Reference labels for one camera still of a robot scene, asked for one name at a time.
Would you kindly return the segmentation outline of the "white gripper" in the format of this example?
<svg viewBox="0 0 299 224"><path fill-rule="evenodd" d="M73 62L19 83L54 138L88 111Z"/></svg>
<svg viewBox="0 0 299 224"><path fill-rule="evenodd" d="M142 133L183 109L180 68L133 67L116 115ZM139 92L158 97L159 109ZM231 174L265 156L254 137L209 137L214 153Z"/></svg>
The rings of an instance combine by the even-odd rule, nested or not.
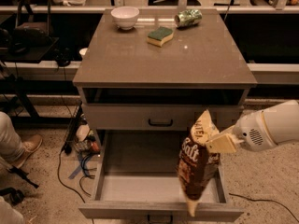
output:
<svg viewBox="0 0 299 224"><path fill-rule="evenodd" d="M217 134L206 142L209 153L235 153L236 146L242 143L244 149L264 151L277 146L267 128L263 111L247 114L240 118L233 134Z"/></svg>

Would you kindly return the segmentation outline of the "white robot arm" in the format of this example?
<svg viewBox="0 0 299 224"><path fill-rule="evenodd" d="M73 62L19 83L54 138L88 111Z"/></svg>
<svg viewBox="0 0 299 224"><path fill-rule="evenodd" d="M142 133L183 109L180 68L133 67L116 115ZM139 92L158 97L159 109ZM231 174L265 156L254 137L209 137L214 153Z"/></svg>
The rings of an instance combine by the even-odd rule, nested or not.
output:
<svg viewBox="0 0 299 224"><path fill-rule="evenodd" d="M299 141L299 104L295 100L241 117L235 125L211 137L209 153L234 153L236 146L260 152Z"/></svg>

